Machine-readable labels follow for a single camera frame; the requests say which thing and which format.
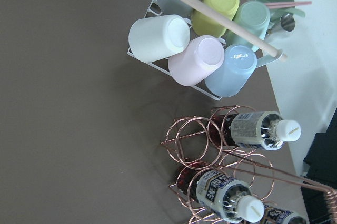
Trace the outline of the green plastic cup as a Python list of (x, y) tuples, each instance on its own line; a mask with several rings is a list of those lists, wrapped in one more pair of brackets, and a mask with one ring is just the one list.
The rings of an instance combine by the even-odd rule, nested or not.
[[(263, 3), (247, 1), (238, 8), (233, 21), (259, 39), (264, 40), (270, 17), (270, 11)], [(230, 30), (226, 33), (225, 41), (227, 46), (236, 44), (244, 45), (254, 52), (260, 49)]]

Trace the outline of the yellow plastic cup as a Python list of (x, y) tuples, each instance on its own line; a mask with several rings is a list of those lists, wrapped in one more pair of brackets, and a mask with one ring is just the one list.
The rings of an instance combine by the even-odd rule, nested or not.
[[(240, 0), (202, 0), (202, 2), (229, 20), (234, 18), (240, 4)], [(193, 30), (199, 36), (211, 35), (219, 38), (227, 30), (226, 27), (197, 10), (192, 14), (191, 23)]]

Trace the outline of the pink plastic cup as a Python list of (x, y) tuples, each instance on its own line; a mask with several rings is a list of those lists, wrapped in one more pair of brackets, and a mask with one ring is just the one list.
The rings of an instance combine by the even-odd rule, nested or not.
[(173, 79), (183, 86), (194, 86), (215, 72), (224, 62), (221, 42), (210, 35), (193, 39), (186, 50), (169, 57)]

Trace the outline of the blue plastic cup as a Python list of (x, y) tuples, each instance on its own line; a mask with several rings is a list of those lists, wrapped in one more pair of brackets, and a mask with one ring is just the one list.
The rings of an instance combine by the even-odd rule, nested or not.
[(249, 47), (230, 45), (224, 50), (223, 64), (205, 78), (206, 87), (220, 97), (236, 95), (257, 66), (257, 57)]

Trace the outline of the steel jigger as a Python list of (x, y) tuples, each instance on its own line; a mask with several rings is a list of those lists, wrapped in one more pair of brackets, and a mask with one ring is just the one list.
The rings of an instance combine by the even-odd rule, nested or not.
[(270, 29), (267, 30), (267, 34), (271, 35), (277, 32), (292, 32), (295, 29), (295, 19), (292, 14), (286, 13), (280, 17)]

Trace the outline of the tea bottle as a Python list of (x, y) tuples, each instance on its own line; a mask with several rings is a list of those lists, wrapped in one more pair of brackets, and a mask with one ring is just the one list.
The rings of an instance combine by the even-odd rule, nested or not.
[(264, 205), (264, 215), (261, 224), (306, 224), (307, 221), (296, 212), (278, 208), (273, 205)]
[(222, 220), (239, 223), (246, 220), (259, 222), (264, 215), (264, 205), (253, 196), (250, 186), (215, 168), (197, 175), (197, 170), (181, 165), (175, 173), (177, 187), (202, 207)]
[(209, 124), (210, 139), (218, 147), (218, 130), (224, 135), (224, 145), (268, 151), (279, 150), (285, 142), (297, 141), (301, 136), (300, 124), (282, 118), (277, 111), (219, 114), (212, 121), (215, 125)]

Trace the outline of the copper wire bottle basket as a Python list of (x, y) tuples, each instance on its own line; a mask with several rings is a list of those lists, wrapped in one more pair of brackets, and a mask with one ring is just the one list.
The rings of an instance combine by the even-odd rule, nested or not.
[(321, 182), (292, 174), (275, 161), (277, 151), (262, 151), (232, 147), (220, 136), (216, 146), (209, 136), (209, 125), (219, 127), (211, 119), (187, 116), (175, 119), (161, 142), (171, 158), (183, 168), (198, 174), (212, 168), (248, 183), (252, 193), (263, 203), (289, 206), (297, 211), (304, 203), (302, 190), (312, 190), (323, 196), (328, 223), (336, 223), (336, 189)]

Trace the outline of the white plastic cup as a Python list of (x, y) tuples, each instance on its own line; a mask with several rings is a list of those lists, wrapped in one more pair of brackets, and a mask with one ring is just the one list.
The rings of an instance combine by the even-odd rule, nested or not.
[(189, 26), (179, 15), (139, 19), (128, 34), (131, 52), (144, 63), (178, 54), (187, 48), (189, 42)]

